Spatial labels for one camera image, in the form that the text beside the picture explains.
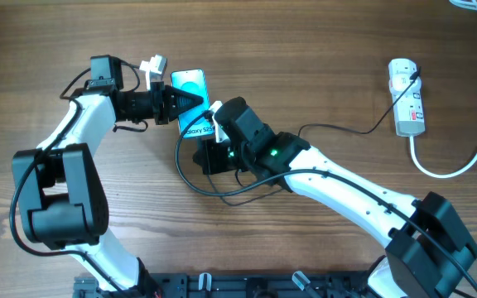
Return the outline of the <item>smartphone with teal screen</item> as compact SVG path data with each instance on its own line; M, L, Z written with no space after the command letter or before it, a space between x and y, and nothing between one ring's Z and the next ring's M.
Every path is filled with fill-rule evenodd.
M189 129L186 128L190 122L210 108L204 71L202 69L175 71L171 73L171 82L173 87L191 94L199 95L204 99L202 104L179 116L179 129L180 132L185 131L184 138L213 135L213 125L205 118L199 119Z

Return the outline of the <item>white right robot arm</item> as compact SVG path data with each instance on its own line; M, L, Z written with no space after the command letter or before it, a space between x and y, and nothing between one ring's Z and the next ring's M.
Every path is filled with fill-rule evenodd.
M423 199L383 187L337 165L318 148L289 132L275 133L241 97L215 103L199 116L216 137L194 158L205 175L245 170L256 180L226 195L261 185L313 199L371 235L385 250L369 278L381 297L448 297L467 281L477 244L445 197Z

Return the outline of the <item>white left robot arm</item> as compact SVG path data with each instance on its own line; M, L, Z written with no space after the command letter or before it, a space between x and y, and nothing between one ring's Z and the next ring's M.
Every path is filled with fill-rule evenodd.
M126 64L111 55L91 57L84 87L60 95L69 110L55 131L36 148L14 155L10 231L31 255L73 256L96 278L103 297L161 297L162 288L142 261L108 227L108 201L93 155L106 132L123 128L125 121L167 124L204 100L164 84L161 55L139 67L145 91L124 90Z

